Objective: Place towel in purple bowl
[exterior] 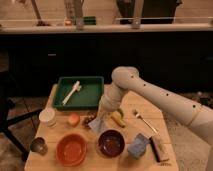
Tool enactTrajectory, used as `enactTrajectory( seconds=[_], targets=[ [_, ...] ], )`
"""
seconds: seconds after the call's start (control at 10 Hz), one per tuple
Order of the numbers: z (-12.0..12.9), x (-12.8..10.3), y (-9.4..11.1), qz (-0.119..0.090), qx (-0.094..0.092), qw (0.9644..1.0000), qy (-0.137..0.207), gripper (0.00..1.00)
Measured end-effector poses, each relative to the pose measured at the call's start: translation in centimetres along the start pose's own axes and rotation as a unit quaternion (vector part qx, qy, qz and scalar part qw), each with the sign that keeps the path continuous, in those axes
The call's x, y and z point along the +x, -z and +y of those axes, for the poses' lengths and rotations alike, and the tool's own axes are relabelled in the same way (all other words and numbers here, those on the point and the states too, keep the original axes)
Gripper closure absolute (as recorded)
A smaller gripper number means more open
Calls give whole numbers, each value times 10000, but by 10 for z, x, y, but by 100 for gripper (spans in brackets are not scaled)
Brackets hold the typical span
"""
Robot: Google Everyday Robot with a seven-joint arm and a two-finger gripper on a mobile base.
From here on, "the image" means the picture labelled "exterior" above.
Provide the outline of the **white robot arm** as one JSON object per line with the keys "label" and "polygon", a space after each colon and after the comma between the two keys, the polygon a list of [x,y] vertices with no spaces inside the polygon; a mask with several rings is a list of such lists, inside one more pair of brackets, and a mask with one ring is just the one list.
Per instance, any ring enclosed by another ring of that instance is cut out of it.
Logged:
{"label": "white robot arm", "polygon": [[128,91],[141,95],[211,146],[206,171],[213,171],[213,109],[144,81],[135,67],[116,67],[111,78],[112,83],[99,102],[102,109],[117,110]]}

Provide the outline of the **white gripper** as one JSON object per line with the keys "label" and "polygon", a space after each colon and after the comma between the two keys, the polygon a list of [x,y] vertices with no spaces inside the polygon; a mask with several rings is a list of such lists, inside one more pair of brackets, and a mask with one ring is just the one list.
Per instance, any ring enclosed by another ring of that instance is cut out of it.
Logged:
{"label": "white gripper", "polygon": [[122,99],[126,94],[127,91],[125,89],[112,83],[104,91],[99,105],[108,112],[114,112],[121,106]]}

